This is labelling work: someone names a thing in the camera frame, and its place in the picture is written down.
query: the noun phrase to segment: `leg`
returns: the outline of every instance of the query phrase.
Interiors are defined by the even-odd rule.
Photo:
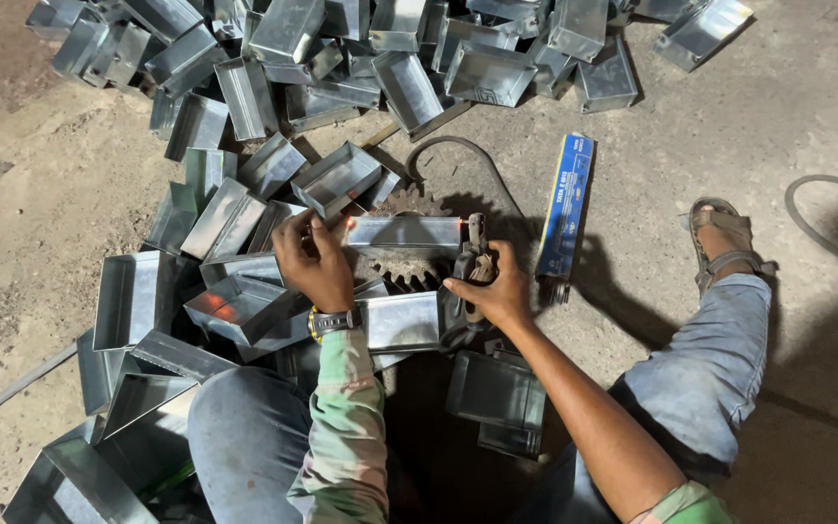
[[[311,425],[299,388],[265,369],[239,367],[202,385],[190,409],[189,445],[216,522],[303,521],[286,496]]]
[[[771,290],[751,274],[716,282],[667,348],[636,363],[610,394],[684,473],[708,484],[729,474],[735,432],[762,383]],[[516,522],[616,522],[573,446]]]

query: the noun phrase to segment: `concrete floor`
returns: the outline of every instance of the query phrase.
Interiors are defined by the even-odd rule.
[[[756,249],[781,268],[777,323],[762,402],[718,493],[744,521],[838,522],[838,260],[783,204],[795,178],[838,175],[838,4],[749,5],[755,23],[692,75],[650,51],[661,26],[627,28],[643,91],[632,109],[580,115],[569,92],[515,109],[477,105],[436,134],[489,151],[536,221],[564,133],[599,141],[578,275],[615,316],[658,338],[696,304],[693,250],[678,215],[700,195],[726,197],[751,215]],[[0,390],[91,325],[102,257],[136,250],[167,182],[183,178],[147,131],[148,101],[48,70],[55,47],[21,27],[31,7],[0,1]],[[306,138],[325,155],[387,123],[372,112]],[[380,149],[400,169],[412,145],[395,135]],[[447,207],[505,209],[463,149],[434,147],[419,166]],[[806,186],[798,203],[838,242],[838,187]],[[538,321],[601,384],[646,356],[574,295]],[[82,419],[76,360],[0,408],[0,505],[40,447]]]

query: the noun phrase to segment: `brown sandal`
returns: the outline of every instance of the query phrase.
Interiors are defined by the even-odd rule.
[[[705,205],[713,206],[713,210],[701,211],[700,208]],[[704,293],[713,285],[713,278],[717,271],[737,260],[748,262],[756,275],[774,275],[774,264],[762,261],[762,257],[752,251],[752,229],[749,218],[739,216],[736,208],[726,200],[714,196],[698,198],[691,206],[690,226],[691,241],[697,253],[697,266],[700,269],[693,279],[700,289],[700,296],[704,296]],[[727,251],[710,260],[697,238],[697,230],[702,226],[716,226],[723,229],[733,237],[735,244],[746,246],[747,249]]]

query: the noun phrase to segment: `left hand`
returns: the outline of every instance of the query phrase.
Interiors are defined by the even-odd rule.
[[[319,250],[313,258],[303,250],[306,228]],[[316,214],[316,210],[291,216],[272,233],[280,274],[296,286],[323,313],[341,313],[355,308],[355,286],[342,248]]]

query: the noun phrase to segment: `wristwatch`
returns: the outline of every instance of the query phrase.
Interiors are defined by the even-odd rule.
[[[317,342],[321,342],[324,335],[345,329],[360,328],[362,324],[358,308],[341,313],[320,313],[319,308],[313,306],[309,311],[309,332]]]

